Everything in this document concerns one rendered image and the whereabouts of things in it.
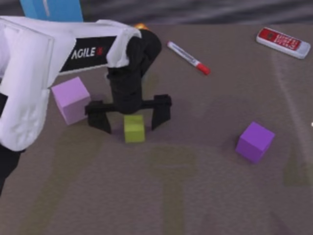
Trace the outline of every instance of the red logo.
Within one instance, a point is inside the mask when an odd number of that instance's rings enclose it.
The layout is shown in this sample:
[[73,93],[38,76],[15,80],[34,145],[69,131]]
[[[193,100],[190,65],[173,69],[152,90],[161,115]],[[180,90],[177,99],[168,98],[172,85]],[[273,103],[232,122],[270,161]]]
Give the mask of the red logo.
[[98,47],[96,51],[96,55],[102,55],[103,54],[103,47]]

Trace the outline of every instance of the yellow-green cube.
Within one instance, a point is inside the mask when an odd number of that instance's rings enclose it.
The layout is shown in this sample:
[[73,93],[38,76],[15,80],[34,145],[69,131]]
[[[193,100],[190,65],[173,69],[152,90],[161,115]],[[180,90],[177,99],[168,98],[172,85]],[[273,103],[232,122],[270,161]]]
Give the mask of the yellow-green cube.
[[124,115],[125,142],[144,142],[145,123],[142,115]]

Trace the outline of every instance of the red label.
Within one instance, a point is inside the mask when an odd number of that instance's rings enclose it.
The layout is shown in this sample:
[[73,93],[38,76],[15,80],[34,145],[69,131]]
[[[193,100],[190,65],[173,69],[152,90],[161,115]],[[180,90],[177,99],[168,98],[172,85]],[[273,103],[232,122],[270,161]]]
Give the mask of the red label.
[[260,32],[259,37],[272,43],[276,43],[282,47],[286,47],[290,50],[297,50],[301,44],[301,41],[298,39],[286,36],[281,33],[277,33],[268,28],[264,28]]

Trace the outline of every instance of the robotic arm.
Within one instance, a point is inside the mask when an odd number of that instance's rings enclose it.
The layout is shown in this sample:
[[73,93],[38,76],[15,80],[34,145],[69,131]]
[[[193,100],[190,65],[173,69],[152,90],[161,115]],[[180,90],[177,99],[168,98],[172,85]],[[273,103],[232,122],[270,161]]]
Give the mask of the robotic arm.
[[110,20],[56,23],[0,17],[1,147],[18,153],[37,139],[49,87],[60,74],[108,67],[117,110],[136,112],[142,102],[141,78],[160,51],[152,32]]

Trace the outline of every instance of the red marker cap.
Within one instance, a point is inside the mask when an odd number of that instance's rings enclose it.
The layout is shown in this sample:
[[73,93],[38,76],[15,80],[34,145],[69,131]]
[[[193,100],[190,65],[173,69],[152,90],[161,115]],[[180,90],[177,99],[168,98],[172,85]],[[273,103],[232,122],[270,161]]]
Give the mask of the red marker cap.
[[205,75],[209,75],[211,73],[211,69],[209,69],[204,64],[199,63],[197,65],[197,69],[199,69],[201,72],[203,72]]

